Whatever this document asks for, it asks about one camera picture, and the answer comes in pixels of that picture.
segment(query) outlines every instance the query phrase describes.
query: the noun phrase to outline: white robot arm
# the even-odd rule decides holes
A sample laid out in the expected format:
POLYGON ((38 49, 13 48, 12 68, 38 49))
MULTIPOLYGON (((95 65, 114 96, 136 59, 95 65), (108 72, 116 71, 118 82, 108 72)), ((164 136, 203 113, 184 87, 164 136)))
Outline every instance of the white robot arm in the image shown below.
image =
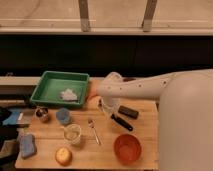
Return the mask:
POLYGON ((98 94, 111 109, 120 97, 159 100, 159 171, 213 170, 213 69, 129 82, 110 73, 98 94))
POLYGON ((127 82, 123 81, 119 73, 111 72, 99 85, 98 94, 102 97, 111 98, 126 97, 159 100, 165 87, 173 79, 179 75, 189 73, 203 74, 206 75, 207 78, 213 79, 213 69, 173 72, 127 82))

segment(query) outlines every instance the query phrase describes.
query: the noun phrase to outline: spoon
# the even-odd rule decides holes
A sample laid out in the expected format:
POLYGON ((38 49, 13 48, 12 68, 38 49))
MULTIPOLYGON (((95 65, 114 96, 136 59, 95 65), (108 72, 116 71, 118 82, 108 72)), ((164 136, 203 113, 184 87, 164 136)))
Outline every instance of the spoon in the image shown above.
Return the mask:
POLYGON ((96 142, 98 143, 98 145, 101 145, 101 141, 100 141, 100 139, 98 138, 97 132, 96 132, 96 130, 95 130, 94 122, 93 122, 93 120, 92 120, 91 118, 88 118, 88 125, 89 125, 89 127, 92 128, 92 130, 93 130, 93 133, 94 133, 94 135, 95 135, 96 142))

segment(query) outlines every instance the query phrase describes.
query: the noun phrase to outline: black knife handle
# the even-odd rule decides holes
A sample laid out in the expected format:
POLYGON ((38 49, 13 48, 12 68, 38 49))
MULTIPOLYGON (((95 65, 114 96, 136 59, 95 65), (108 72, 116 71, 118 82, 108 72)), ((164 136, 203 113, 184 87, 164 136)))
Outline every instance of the black knife handle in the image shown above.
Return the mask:
POLYGON ((122 118, 116 116, 115 114, 112 114, 111 118, 114 119, 120 125, 122 125, 124 128, 128 129, 129 131, 133 131, 133 127, 122 118))

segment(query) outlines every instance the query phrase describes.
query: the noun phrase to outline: green tray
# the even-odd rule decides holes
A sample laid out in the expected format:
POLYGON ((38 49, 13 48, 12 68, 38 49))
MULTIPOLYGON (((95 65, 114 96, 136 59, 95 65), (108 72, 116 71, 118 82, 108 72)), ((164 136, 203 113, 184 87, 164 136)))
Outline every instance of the green tray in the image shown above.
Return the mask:
POLYGON ((36 86, 30 102, 35 105, 81 107, 85 102, 89 75, 84 73, 45 71, 36 86), (64 101, 60 93, 71 89, 77 101, 64 101))

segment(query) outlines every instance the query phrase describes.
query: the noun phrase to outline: orange bowl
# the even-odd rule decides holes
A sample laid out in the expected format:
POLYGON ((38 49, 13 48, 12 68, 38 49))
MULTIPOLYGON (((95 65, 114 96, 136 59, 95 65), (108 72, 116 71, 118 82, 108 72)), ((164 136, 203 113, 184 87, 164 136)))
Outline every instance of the orange bowl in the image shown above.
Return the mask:
POLYGON ((130 134, 123 134, 116 138, 114 152, 122 164, 129 165, 138 160, 142 153, 142 148, 136 137, 130 134))

